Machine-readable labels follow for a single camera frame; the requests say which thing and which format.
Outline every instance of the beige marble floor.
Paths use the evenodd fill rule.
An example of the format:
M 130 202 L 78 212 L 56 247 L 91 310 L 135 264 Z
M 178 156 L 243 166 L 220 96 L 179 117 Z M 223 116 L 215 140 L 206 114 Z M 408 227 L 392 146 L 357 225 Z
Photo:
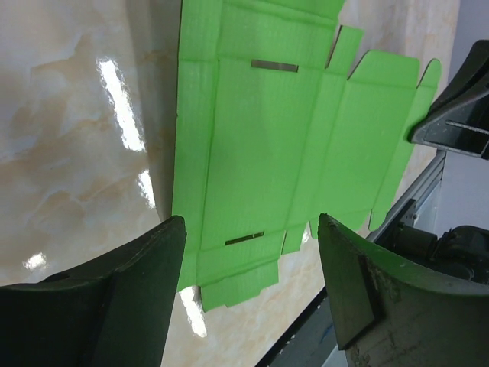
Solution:
M 39 281 L 168 217 L 180 0 L 0 0 L 0 285 Z M 458 0 L 347 0 L 370 48 L 442 61 Z M 433 151 L 416 147 L 400 192 Z M 202 315 L 175 298 L 163 366 L 254 365 L 323 286 L 315 241 L 280 283 Z

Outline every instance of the marble surface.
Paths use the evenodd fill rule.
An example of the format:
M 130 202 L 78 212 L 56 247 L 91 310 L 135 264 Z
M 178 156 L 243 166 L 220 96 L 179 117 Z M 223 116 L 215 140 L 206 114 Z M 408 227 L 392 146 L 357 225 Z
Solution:
M 347 0 L 370 48 L 442 61 L 458 0 Z M 146 232 L 171 211 L 180 0 L 0 0 L 0 285 L 35 282 Z M 401 194 L 433 150 L 416 147 Z M 317 242 L 280 283 L 206 314 L 176 295 L 162 365 L 254 365 L 323 286 Z
M 169 216 L 179 13 L 180 0 L 0 0 L 0 285 Z

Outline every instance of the green corrugated cardboard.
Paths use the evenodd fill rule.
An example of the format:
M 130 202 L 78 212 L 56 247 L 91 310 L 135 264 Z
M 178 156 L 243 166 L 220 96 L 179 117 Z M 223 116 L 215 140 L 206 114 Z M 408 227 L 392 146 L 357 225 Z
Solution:
M 374 226 L 395 194 L 439 64 L 416 89 L 416 59 L 372 51 L 348 78 L 361 31 L 343 28 L 325 68 L 342 3 L 183 0 L 173 212 L 179 289 L 202 286 L 205 310 L 276 282 L 319 213 Z

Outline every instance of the black plastic part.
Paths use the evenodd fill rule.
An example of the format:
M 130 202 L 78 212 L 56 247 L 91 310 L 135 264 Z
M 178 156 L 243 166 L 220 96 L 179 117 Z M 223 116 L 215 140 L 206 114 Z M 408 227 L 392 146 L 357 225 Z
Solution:
M 489 41 L 477 41 L 428 115 L 409 135 L 412 143 L 489 159 Z
M 418 265 L 386 248 L 363 239 L 327 215 L 319 220 L 319 247 L 331 301 L 354 300 L 350 294 L 374 285 L 372 296 L 381 312 L 368 327 L 357 323 L 358 333 L 346 346 L 351 367 L 418 367 L 489 365 L 489 287 L 454 278 Z M 342 249 L 341 258 L 364 263 L 363 277 L 345 273 L 344 261 L 325 256 Z M 364 284 L 342 287 L 360 281 Z M 333 310 L 337 336 L 348 318 L 364 313 L 371 302 L 344 304 Z
M 450 230 L 438 241 L 430 264 L 444 274 L 489 284 L 489 231 L 473 226 Z
M 2 366 L 160 366 L 185 245 L 172 217 L 37 284 L 0 287 Z
M 430 232 L 399 223 L 389 240 L 388 249 L 392 252 L 426 259 L 436 247 L 438 237 Z

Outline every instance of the black machine part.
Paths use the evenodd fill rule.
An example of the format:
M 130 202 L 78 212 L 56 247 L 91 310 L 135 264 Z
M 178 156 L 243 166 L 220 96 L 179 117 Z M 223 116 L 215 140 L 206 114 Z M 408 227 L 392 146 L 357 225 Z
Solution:
M 399 223 L 388 248 L 420 265 L 453 277 L 489 284 L 489 231 L 459 226 L 440 239 Z
M 172 217 L 40 283 L 0 287 L 0 365 L 159 367 L 185 239 Z
M 479 40 L 409 141 L 489 159 L 489 40 Z
M 405 229 L 394 246 L 399 253 L 412 252 L 401 238 Z M 424 261 L 484 262 L 487 233 L 474 233 L 473 227 L 454 231 L 440 241 L 416 233 L 424 242 Z M 422 266 L 408 258 L 419 258 L 417 250 L 399 255 L 325 214 L 319 219 L 319 250 L 338 347 L 350 367 L 489 365 L 486 284 Z

